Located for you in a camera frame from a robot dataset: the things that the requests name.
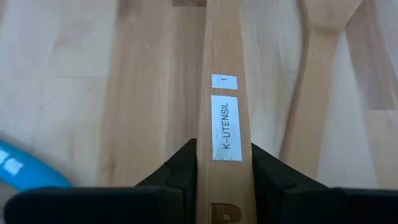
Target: white label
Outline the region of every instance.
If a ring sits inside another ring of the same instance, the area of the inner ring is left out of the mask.
[[[213,159],[242,161],[241,128],[238,99],[234,96],[211,96]]]
[[[213,88],[223,88],[229,90],[238,89],[238,81],[235,76],[232,75],[211,75],[211,85]]]
[[[16,159],[11,158],[6,161],[4,165],[4,169],[8,172],[10,172],[12,175],[17,175],[19,170],[23,167],[24,165],[18,162]]]
[[[4,162],[4,160],[6,160],[9,155],[10,154],[4,152],[2,150],[2,148],[0,148],[0,164],[2,164]]]

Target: wooden spatula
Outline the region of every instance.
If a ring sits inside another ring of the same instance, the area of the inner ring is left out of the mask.
[[[312,178],[318,175],[336,45],[361,2],[302,0],[307,31],[306,52],[280,159]]]

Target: blue plastic handle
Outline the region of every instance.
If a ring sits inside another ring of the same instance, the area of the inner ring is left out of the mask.
[[[59,172],[2,141],[0,141],[0,179],[19,191],[41,187],[71,187],[68,180]]]

